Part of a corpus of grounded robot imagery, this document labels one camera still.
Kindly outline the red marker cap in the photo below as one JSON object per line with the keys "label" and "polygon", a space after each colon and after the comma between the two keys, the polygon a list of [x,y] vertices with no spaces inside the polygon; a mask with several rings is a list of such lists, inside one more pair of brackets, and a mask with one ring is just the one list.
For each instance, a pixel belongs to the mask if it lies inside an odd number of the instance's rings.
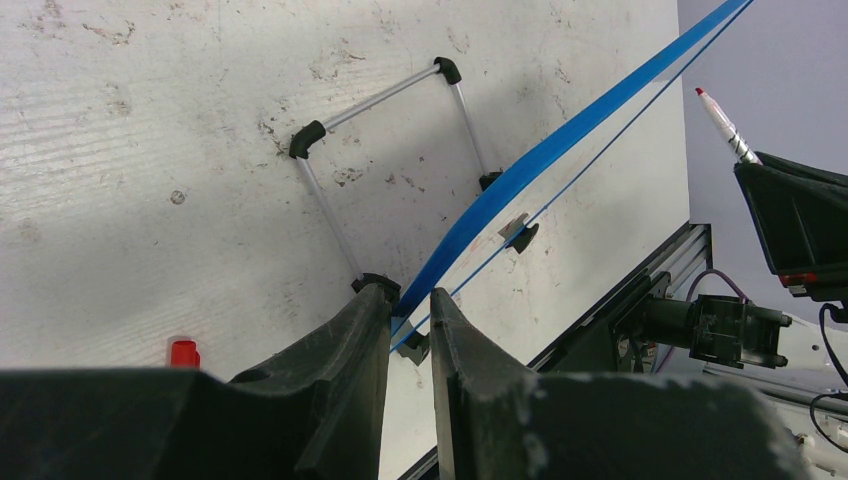
{"label": "red marker cap", "polygon": [[170,343],[168,366],[199,369],[201,357],[197,344],[191,339],[176,339]]}

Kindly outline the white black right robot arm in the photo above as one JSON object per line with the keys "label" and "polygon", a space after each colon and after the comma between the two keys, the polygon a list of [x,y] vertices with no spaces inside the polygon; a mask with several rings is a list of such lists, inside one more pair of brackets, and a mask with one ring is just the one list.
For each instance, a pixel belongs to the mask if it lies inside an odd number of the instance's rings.
{"label": "white black right robot arm", "polygon": [[[778,369],[820,359],[840,376],[847,347],[828,332],[847,320],[847,179],[769,154],[734,170],[767,265],[796,297],[820,304],[810,346],[782,336],[795,326],[786,313],[741,295],[667,297],[670,277],[643,276],[632,285],[613,330],[633,353],[656,342],[691,358],[730,368]],[[727,383],[633,374],[617,385],[604,419],[609,478],[636,479],[648,465],[664,479],[801,479],[807,466],[845,475],[847,424],[821,417],[821,403],[845,402],[845,390],[808,403],[809,433],[782,431],[754,396]]]}

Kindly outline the blue-framed whiteboard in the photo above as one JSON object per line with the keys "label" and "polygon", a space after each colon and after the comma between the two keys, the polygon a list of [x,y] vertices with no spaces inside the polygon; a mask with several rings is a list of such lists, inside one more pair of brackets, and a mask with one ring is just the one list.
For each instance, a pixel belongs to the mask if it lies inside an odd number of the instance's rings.
{"label": "blue-framed whiteboard", "polygon": [[430,291],[461,291],[599,160],[647,141],[649,158],[671,153],[682,134],[663,124],[661,107],[683,98],[680,78],[747,8],[726,1],[542,140],[501,173],[451,227],[393,312],[392,350],[426,318]]}

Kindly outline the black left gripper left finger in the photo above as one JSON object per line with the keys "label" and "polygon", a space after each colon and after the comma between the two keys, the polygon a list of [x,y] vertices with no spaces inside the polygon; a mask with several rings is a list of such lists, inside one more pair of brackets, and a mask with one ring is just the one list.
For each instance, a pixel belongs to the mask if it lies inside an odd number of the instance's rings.
{"label": "black left gripper left finger", "polygon": [[374,479],[391,303],[331,320],[223,382],[194,368],[5,370],[5,479]]}

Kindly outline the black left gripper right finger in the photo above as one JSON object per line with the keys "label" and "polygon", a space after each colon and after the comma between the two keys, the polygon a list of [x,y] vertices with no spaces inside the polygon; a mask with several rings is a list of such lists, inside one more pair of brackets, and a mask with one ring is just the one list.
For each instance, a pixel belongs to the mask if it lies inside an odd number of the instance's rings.
{"label": "black left gripper right finger", "polygon": [[537,373],[430,295],[443,479],[805,479],[753,389],[704,376]]}

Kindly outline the red whiteboard marker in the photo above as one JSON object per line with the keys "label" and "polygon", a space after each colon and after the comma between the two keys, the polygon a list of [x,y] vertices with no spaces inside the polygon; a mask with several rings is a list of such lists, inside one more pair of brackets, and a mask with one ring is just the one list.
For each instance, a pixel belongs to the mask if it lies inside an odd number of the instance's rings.
{"label": "red whiteboard marker", "polygon": [[744,140],[736,125],[730,120],[717,101],[701,87],[696,87],[695,92],[721,139],[733,152],[737,162],[761,164],[760,158]]}

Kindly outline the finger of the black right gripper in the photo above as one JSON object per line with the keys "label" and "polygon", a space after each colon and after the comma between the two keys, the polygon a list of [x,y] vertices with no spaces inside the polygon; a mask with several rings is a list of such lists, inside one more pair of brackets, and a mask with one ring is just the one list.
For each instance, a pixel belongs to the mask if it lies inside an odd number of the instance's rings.
{"label": "finger of the black right gripper", "polygon": [[764,152],[733,173],[769,271],[796,298],[847,300],[847,176]]}

